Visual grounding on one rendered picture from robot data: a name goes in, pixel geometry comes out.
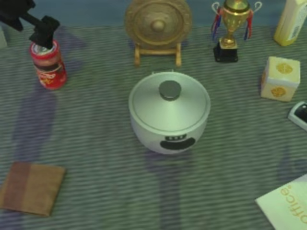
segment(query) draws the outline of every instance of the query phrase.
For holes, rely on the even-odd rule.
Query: gong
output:
[[[191,26],[185,0],[133,0],[126,10],[127,34],[144,48],[175,47],[186,39]]]

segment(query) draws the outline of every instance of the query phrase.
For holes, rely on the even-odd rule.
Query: white pot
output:
[[[210,107],[203,85],[178,72],[153,73],[129,96],[134,133],[145,147],[162,154],[191,148],[204,132]]]

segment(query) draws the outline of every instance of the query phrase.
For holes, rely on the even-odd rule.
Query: paper bag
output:
[[[50,216],[65,169],[14,162],[0,189],[0,208]]]

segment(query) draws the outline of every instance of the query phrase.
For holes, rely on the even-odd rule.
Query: trophy base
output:
[[[237,62],[237,46],[234,48],[222,48],[220,42],[213,48],[214,57],[216,62]]]

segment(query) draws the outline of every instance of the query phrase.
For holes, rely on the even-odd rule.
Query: wooden gong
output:
[[[125,28],[135,43],[135,64],[140,55],[176,55],[181,66],[181,42],[191,30],[192,18],[185,0],[132,0]]]

